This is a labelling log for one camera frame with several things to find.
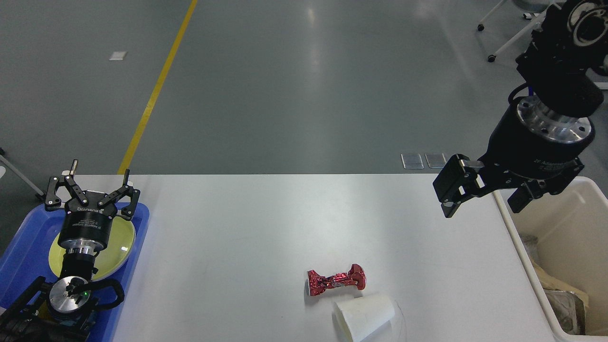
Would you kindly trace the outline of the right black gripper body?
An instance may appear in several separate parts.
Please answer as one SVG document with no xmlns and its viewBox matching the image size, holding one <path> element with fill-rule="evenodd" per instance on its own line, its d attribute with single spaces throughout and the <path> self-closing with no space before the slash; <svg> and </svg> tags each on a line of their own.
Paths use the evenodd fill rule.
<svg viewBox="0 0 608 342">
<path fill-rule="evenodd" d="M 500 189 L 558 175 L 595 138 L 591 120 L 559 115 L 536 96 L 512 98 L 479 158 L 503 170 Z"/>
</svg>

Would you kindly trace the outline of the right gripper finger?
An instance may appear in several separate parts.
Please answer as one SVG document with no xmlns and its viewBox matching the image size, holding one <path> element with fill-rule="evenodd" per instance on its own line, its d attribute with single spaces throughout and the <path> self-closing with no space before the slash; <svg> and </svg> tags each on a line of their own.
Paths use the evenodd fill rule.
<svg viewBox="0 0 608 342">
<path fill-rule="evenodd" d="M 584 167 L 585 165 L 577 157 L 568 162 L 565 169 L 555 177 L 544 180 L 530 178 L 520 182 L 507 200 L 511 211 L 514 213 L 521 212 L 530 202 L 540 199 L 546 193 L 559 195 L 571 184 Z"/>
<path fill-rule="evenodd" d="M 464 154 L 454 154 L 433 181 L 443 214 L 451 218 L 460 204 L 500 189 L 503 170 L 496 165 L 472 161 Z"/>
</svg>

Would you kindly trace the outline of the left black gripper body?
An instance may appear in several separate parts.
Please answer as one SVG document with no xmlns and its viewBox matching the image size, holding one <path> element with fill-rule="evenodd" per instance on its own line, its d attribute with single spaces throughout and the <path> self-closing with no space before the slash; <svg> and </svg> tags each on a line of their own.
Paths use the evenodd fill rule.
<svg viewBox="0 0 608 342">
<path fill-rule="evenodd" d="M 95 255 L 109 243 L 113 219 L 117 216 L 115 204 L 98 208 L 93 203 L 65 204 L 65 220 L 58 236 L 58 245 L 70 253 Z"/>
</svg>

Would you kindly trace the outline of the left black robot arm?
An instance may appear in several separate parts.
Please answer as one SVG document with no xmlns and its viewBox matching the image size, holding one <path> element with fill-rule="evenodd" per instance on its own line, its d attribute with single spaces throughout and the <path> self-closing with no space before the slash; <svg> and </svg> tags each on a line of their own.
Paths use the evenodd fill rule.
<svg viewBox="0 0 608 342">
<path fill-rule="evenodd" d="M 80 188 L 75 180 L 78 160 L 69 170 L 50 177 L 44 194 L 46 212 L 62 212 L 56 246 L 63 251 L 54 281 L 38 276 L 1 314 L 3 342 L 85 342 L 98 314 L 124 302 L 124 286 L 106 277 L 95 280 L 96 260 L 111 246 L 115 221 L 129 222 L 141 191 L 123 182 L 111 193 Z"/>
</svg>

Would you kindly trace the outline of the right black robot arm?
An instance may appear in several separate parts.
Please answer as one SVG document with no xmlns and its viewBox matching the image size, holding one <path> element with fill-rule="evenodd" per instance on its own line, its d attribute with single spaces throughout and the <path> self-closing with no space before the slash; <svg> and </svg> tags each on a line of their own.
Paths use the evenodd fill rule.
<svg viewBox="0 0 608 342">
<path fill-rule="evenodd" d="M 499 189 L 514 189 L 508 199 L 514 213 L 546 193 L 560 194 L 584 169 L 579 155 L 595 138 L 590 117 L 604 96 L 587 71 L 606 58 L 605 0 L 547 8 L 516 59 L 525 82 L 510 93 L 485 154 L 475 161 L 454 154 L 433 182 L 444 216 Z"/>
</svg>

